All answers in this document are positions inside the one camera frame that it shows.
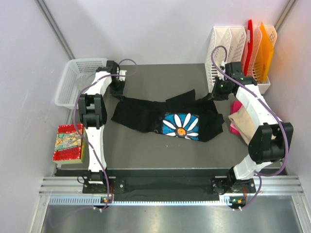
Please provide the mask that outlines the black daisy print t shirt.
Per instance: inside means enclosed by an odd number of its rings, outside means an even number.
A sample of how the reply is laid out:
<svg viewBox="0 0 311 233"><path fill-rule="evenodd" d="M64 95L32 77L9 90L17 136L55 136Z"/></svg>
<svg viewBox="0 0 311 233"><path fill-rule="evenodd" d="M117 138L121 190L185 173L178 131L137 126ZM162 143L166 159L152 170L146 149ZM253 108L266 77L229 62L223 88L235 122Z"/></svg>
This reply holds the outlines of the black daisy print t shirt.
<svg viewBox="0 0 311 233"><path fill-rule="evenodd" d="M121 97L112 120L141 133L207 142L223 132L224 118L210 94L191 90L164 102Z"/></svg>

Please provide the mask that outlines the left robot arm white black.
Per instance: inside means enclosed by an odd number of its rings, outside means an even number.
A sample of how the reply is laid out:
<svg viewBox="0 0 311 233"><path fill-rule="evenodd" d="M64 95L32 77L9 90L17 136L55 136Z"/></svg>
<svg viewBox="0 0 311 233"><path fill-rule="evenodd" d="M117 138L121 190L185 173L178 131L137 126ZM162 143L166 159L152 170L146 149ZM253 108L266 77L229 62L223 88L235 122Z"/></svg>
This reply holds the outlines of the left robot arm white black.
<svg viewBox="0 0 311 233"><path fill-rule="evenodd" d="M119 64L108 60L104 67L98 67L94 81L78 98L80 122L86 132L89 149L88 174L84 181L83 193L106 194L110 180L106 174L104 158L104 127L107 122L107 111L104 94L110 89L110 95L121 98L125 87L125 71Z"/></svg>

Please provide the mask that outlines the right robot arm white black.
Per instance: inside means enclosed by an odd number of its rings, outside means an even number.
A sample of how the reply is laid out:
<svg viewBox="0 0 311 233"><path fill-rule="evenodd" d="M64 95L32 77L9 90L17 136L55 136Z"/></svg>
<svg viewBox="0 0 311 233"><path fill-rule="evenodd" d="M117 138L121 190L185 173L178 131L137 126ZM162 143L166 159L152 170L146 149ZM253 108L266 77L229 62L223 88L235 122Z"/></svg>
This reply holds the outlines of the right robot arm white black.
<svg viewBox="0 0 311 233"><path fill-rule="evenodd" d="M222 63L220 67L214 64L214 67L220 76L215 79L212 99L227 100L233 94L255 126L248 154L227 174L224 192L238 192L266 166L278 161L287 162L294 128L291 123L284 123L275 115L255 79L244 76L240 62Z"/></svg>

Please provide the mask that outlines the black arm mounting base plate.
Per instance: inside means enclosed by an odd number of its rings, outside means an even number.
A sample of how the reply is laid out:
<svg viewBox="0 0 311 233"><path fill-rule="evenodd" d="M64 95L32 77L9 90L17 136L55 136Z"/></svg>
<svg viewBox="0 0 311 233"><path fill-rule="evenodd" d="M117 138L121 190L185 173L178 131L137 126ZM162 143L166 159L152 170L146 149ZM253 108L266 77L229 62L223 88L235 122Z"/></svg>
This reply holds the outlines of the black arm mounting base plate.
<svg viewBox="0 0 311 233"><path fill-rule="evenodd" d="M116 177L109 181L110 194L134 194L150 191L164 194L165 191L181 193L197 191L202 194L255 193L254 180L239 181L233 186L227 178L216 177Z"/></svg>

